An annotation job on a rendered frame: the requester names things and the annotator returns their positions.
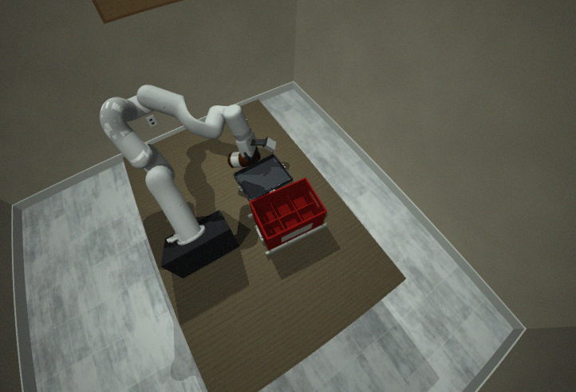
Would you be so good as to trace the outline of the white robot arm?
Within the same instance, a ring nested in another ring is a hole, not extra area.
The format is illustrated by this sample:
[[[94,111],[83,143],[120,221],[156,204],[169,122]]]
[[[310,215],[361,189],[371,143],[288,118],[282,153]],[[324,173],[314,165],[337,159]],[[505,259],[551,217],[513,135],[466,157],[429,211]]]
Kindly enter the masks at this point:
[[[209,139],[221,137],[227,123],[235,139],[243,141],[251,135],[251,127],[239,105],[212,106],[205,122],[202,122],[188,112],[184,96],[153,85],[141,86],[137,95],[127,100],[112,97],[102,105],[102,129],[133,167],[147,172],[145,182],[148,190],[175,230],[175,234],[167,239],[168,243],[178,240],[178,245],[189,244],[206,228],[199,226],[172,179],[175,175],[172,166],[156,147],[144,143],[127,123],[153,111],[176,117],[191,133]]]

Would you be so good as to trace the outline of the red plastic crate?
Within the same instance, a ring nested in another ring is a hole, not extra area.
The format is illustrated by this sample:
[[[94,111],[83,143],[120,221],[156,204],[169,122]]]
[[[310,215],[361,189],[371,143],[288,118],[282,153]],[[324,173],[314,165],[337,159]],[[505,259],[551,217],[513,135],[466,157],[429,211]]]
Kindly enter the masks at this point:
[[[321,226],[327,213],[306,178],[249,202],[269,250]]]

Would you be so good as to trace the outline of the brown glass bottle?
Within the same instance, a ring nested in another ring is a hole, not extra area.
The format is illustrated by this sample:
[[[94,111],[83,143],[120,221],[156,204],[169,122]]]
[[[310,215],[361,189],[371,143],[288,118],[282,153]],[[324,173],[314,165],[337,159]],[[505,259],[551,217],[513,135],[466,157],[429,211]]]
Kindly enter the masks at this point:
[[[254,158],[256,158],[257,161],[260,160],[260,155],[259,154],[254,154]],[[228,164],[232,167],[232,168],[241,168],[241,167],[248,167],[251,166],[252,163],[246,163],[245,161],[245,157],[243,158],[240,154],[240,152],[231,152],[228,155],[227,158]]]

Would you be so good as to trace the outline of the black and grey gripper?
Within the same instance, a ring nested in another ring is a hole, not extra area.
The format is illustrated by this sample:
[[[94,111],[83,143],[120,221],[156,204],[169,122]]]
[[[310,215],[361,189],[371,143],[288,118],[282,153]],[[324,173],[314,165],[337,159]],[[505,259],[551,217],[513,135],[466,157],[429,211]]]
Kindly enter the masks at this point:
[[[241,156],[243,158],[245,157],[246,163],[249,163],[251,161],[252,164],[258,164],[256,158],[254,158],[254,154],[260,155],[260,153],[258,151],[257,145],[251,146],[251,142],[253,139],[257,139],[257,138],[252,131],[251,135],[246,140],[243,140],[243,141],[236,140],[236,144],[237,144],[237,147],[239,149]]]

